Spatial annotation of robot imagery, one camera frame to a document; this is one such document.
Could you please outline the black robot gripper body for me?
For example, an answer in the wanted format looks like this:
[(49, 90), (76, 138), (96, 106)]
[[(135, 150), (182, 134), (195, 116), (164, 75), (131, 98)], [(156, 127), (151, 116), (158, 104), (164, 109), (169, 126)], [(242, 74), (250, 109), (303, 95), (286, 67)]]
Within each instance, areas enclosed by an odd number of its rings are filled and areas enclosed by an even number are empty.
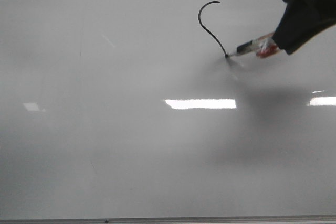
[(289, 55), (335, 25), (335, 0), (282, 1), (286, 3), (286, 9), (272, 39)]

